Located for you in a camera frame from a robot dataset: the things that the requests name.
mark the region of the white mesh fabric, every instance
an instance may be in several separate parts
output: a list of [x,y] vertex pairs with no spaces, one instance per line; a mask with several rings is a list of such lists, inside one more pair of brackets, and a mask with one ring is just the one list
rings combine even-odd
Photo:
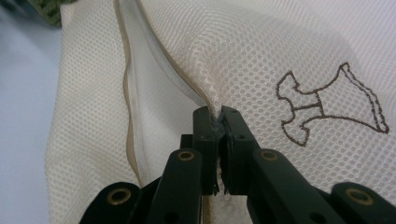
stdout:
[[[169,152],[177,148],[179,132],[188,133],[191,129],[186,126],[191,125],[191,114],[187,113],[196,105],[164,78],[170,77],[194,98],[175,78],[169,63],[162,61],[158,46],[150,44],[152,36],[145,31],[142,21],[131,21],[136,19],[132,3],[121,3],[131,42],[131,62],[136,65],[128,71],[134,125],[134,135],[130,136],[134,148],[128,150],[134,151],[141,181],[146,184],[161,173]],[[372,49],[392,47],[394,38],[391,35],[387,41],[378,42],[380,37],[371,34],[378,27],[387,27],[374,14],[370,14],[370,21],[379,25],[367,30],[365,25],[359,26],[355,15],[362,18],[375,5],[357,12],[353,8],[363,4],[347,4],[339,10],[339,3],[335,2],[332,14],[326,11],[328,4],[332,2],[141,3],[154,34],[172,58],[171,63],[207,100],[215,114],[221,105],[240,110],[261,146],[283,152],[316,187],[330,190],[335,182],[355,181],[396,203],[393,160],[396,88],[394,76],[389,75],[394,71],[390,64],[394,64],[395,51],[375,51],[382,63],[370,55]],[[394,5],[377,8],[374,12],[385,11],[390,18]],[[125,156],[128,129],[122,92],[125,58],[113,3],[79,0],[63,6],[62,14],[64,51],[46,169],[51,222],[78,223],[99,190],[117,181],[137,184],[137,178]],[[142,46],[134,44],[139,41],[143,41]],[[367,91],[346,90],[353,85],[346,83],[346,79],[339,79],[341,85],[319,90],[334,79],[344,62],[349,62],[357,80],[376,93],[382,113]],[[293,104],[276,94],[277,84],[290,71],[299,86],[282,91],[282,96]],[[163,84],[152,83],[156,80]],[[371,98],[362,95],[365,92]],[[164,97],[152,98],[158,94]],[[171,101],[168,105],[161,99]],[[322,110],[314,106],[317,102],[323,103]],[[311,107],[295,113],[297,123],[327,113],[365,119],[372,127],[347,119],[322,118],[304,124],[310,130],[307,138],[299,125],[288,124],[285,127],[289,129],[282,129],[282,121],[292,118],[292,107],[306,105]],[[367,105],[375,108],[372,114]],[[182,122],[176,123],[177,115]],[[384,123],[374,120],[381,121],[381,115],[390,127],[389,133],[383,132]],[[160,122],[165,122],[161,123],[164,126],[156,130]],[[163,136],[167,130],[172,130],[168,132],[169,139]],[[151,132],[158,138],[150,138]],[[296,143],[297,140],[304,143],[305,138],[305,144],[300,144],[304,146]],[[244,198],[220,194],[207,205],[210,214],[204,215],[210,216],[206,223],[249,222]]]
[[134,126],[134,150],[139,178],[146,185],[163,174],[180,136],[192,133],[192,112],[204,102],[182,83],[166,60],[134,1],[120,10],[131,47],[128,89]]
[[[173,64],[216,115],[221,105],[240,110],[260,145],[283,152],[316,187],[358,182],[396,203],[394,123],[386,121],[394,116],[394,100],[387,100],[394,89],[375,95],[382,85],[366,88],[378,70],[362,70],[348,42],[305,2],[142,0],[141,6]],[[289,95],[306,103],[315,94],[317,105],[294,113],[277,94],[290,71],[298,86]],[[334,79],[339,72],[346,75]],[[350,73],[357,80],[344,78]],[[393,86],[388,80],[376,82]],[[294,117],[300,124],[286,125]],[[245,222],[243,202],[210,206],[213,221]]]
[[51,223],[79,223],[100,190],[137,184],[126,158],[125,59],[112,1],[62,7],[63,53],[46,155]]

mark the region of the brown embroidery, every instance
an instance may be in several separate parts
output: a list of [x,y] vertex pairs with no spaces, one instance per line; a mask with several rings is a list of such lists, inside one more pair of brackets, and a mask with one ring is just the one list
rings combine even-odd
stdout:
[[[323,101],[320,98],[320,92],[328,89],[342,75],[344,75],[344,77],[346,77],[351,84],[357,87],[359,91],[361,91],[361,93],[367,98],[368,102],[370,102],[373,120],[359,120],[347,116],[331,115],[325,113]],[[288,91],[289,96],[287,96],[285,92],[282,92],[283,89],[281,90],[281,86],[287,85],[287,83],[291,83],[291,85],[293,85],[291,88],[293,91],[295,91],[294,94],[290,94],[290,91]],[[382,108],[376,95],[371,89],[365,87],[363,83],[356,79],[356,77],[350,71],[350,66],[348,63],[341,64],[334,79],[321,88],[315,89],[313,91],[303,92],[298,89],[299,86],[300,83],[296,80],[294,74],[291,71],[283,76],[276,84],[277,98],[279,100],[285,100],[290,104],[292,117],[289,120],[282,120],[281,126],[285,135],[293,143],[301,147],[306,146],[306,143],[309,139],[310,130],[305,127],[305,124],[314,119],[346,119],[362,124],[379,133],[389,132],[389,126],[385,122],[385,118],[382,115]],[[294,100],[293,102],[292,98],[296,97],[298,94],[303,95],[304,97],[296,98],[298,101]],[[293,133],[288,131],[288,127],[290,130],[294,130],[295,132]]]

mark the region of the screw hole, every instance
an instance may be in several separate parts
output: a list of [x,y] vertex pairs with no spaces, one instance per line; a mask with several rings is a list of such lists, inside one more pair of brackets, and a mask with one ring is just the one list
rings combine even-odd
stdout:
[[315,223],[326,223],[326,218],[320,213],[311,213],[309,214],[309,218]]
[[181,161],[190,161],[194,159],[194,154],[189,151],[182,151],[177,155],[178,159]]
[[107,194],[107,202],[112,205],[126,203],[131,198],[131,191],[126,188],[113,189]]
[[276,161],[277,160],[277,155],[271,151],[263,151],[261,153],[261,155],[262,155],[262,158],[267,161]]
[[347,189],[346,195],[355,203],[359,203],[362,205],[371,205],[374,203],[374,199],[372,198],[372,196],[360,189]]
[[174,213],[174,212],[167,213],[167,214],[163,217],[163,221],[164,221],[166,224],[177,223],[177,222],[178,222],[178,214],[177,214],[177,213]]

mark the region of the white surface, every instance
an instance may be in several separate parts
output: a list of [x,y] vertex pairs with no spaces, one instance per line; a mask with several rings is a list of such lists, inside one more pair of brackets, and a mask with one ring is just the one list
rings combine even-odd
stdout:
[[[140,1],[172,64],[216,115],[221,105],[239,110],[260,146],[284,153],[315,187],[356,182],[396,203],[394,50],[372,50],[394,46],[394,1],[347,10],[320,1],[318,11],[295,0]],[[330,10],[325,20],[321,10]],[[338,76],[346,62],[351,72]],[[290,71],[295,83],[278,89]],[[381,129],[363,125],[374,122]],[[244,200],[221,197],[210,198],[211,223],[249,223]]]
[[0,223],[49,223],[44,155],[61,29],[0,8]]
[[62,6],[63,45],[46,154],[50,222],[79,223],[104,187],[137,184],[127,160],[125,54],[112,1]]
[[132,52],[128,90],[134,151],[140,181],[147,185],[163,174],[163,158],[179,148],[183,133],[192,133],[192,112],[205,103],[167,61],[137,4],[122,1],[120,8]]

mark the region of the black mechanical part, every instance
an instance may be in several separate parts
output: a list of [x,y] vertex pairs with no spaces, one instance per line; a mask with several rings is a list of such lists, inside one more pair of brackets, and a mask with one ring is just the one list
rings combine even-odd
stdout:
[[[252,185],[257,184],[260,192],[253,191],[254,194],[248,197],[253,202],[265,201],[269,205],[265,213],[272,212],[276,220],[273,223],[345,223],[281,153],[256,149],[249,164],[254,180]],[[260,215],[257,208],[250,211]]]
[[220,149],[221,178],[232,195],[248,195],[251,178],[248,159],[255,148],[260,148],[239,111],[223,106],[222,124],[226,144]]
[[172,152],[155,192],[146,223],[200,223],[202,156],[183,148]]
[[337,184],[331,194],[311,186],[280,152],[260,149],[241,114],[227,106],[218,123],[207,107],[194,111],[193,134],[182,134],[162,177],[142,189],[108,186],[80,223],[200,223],[202,195],[219,191],[218,152],[226,189],[247,195],[253,223],[396,223],[396,208],[362,185]]
[[125,224],[134,215],[141,190],[129,183],[116,183],[103,189],[85,211],[80,224]]
[[375,191],[355,183],[332,188],[332,206],[347,223],[396,223],[396,208]]
[[202,165],[203,195],[216,195],[219,192],[217,159],[221,132],[217,130],[218,127],[213,125],[214,122],[212,122],[207,106],[196,109],[192,117],[192,148],[199,151],[205,161]]

